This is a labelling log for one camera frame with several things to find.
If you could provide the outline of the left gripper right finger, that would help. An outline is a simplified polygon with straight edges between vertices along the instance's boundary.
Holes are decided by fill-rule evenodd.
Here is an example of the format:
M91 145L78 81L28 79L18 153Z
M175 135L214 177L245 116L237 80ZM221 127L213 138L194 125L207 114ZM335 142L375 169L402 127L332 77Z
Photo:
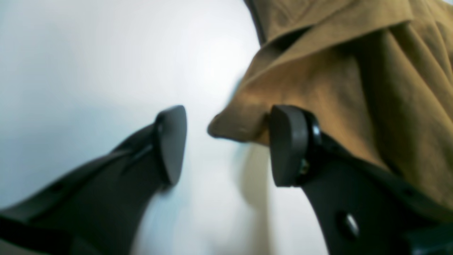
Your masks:
M452 211L353 156L311 112L272 106L269 136L274 184L302 189L330 255L452 254Z

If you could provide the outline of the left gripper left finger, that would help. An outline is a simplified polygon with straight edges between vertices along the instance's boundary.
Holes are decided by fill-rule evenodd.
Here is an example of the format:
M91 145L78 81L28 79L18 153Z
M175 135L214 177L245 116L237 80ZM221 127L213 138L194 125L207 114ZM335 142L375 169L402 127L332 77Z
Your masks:
M181 176L187 113L161 111L110 153L1 210L1 239L51 255L127 255L152 197Z

